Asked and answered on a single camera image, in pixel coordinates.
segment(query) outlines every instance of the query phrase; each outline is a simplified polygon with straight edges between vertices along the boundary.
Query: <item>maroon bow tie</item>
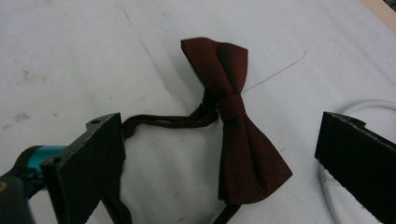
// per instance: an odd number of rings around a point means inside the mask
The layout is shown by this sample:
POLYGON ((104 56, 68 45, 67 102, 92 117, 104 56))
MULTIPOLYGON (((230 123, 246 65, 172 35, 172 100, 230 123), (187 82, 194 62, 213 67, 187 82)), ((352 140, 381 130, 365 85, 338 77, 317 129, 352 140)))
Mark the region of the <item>maroon bow tie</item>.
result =
POLYGON ((248 50, 208 38, 181 41, 196 75, 216 98, 224 123, 219 199, 227 204, 259 202, 289 177, 291 170, 245 111, 241 91, 248 50))
MULTIPOLYGON (((215 223, 226 223, 241 204, 256 203, 272 194, 291 177, 291 170, 274 145, 253 124, 241 97, 248 70, 248 51, 208 38, 181 41, 181 47, 205 86, 204 103, 188 117, 138 115, 123 124, 124 137, 139 124, 164 128, 199 128, 217 119, 219 106, 224 123, 219 170, 219 199, 228 206, 215 223)), ((115 223, 132 223, 120 201, 120 178, 104 198, 115 223)))

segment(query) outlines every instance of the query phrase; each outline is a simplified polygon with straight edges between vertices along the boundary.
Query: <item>wire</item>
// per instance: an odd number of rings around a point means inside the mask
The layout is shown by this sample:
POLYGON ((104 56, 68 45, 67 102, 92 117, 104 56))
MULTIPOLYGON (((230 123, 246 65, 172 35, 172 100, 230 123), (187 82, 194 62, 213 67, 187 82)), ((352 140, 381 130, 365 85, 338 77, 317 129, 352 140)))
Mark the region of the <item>wire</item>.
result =
MULTIPOLYGON (((362 101, 358 102, 353 105, 349 105, 346 109, 340 111, 340 114, 343 115, 350 115, 355 111, 361 110, 363 108, 371 108, 371 107, 382 107, 386 109, 391 109, 396 111, 396 103, 390 101, 381 101, 381 100, 370 100, 370 101, 362 101)), ((343 224, 345 223, 338 211, 337 207, 334 204, 334 200, 332 199, 329 191, 329 187, 331 186, 341 186, 341 184, 335 180, 329 172, 326 171, 323 165, 319 164, 319 171, 320 171, 320 181, 321 186, 323 188, 323 194, 326 199, 326 203, 329 207, 330 212, 332 213, 332 218, 336 224, 343 224)))

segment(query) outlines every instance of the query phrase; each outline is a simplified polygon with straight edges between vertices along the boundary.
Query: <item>white surface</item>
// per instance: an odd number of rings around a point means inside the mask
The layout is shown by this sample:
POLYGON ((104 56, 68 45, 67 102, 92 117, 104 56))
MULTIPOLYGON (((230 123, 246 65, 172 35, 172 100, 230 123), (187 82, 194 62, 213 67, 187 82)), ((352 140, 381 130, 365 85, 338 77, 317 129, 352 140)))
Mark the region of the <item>white surface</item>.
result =
MULTIPOLYGON (((249 49, 247 113, 293 171, 230 223, 332 223, 314 158, 322 112, 396 96, 396 36, 359 0, 1 1, 0 174, 104 114, 189 114, 203 88, 179 40, 196 36, 249 49)), ((134 223, 207 223, 223 206, 221 135, 220 121, 138 128, 122 179, 134 223)), ((54 222, 48 198, 31 203, 54 222)), ((108 222, 103 207, 90 219, 108 222)))

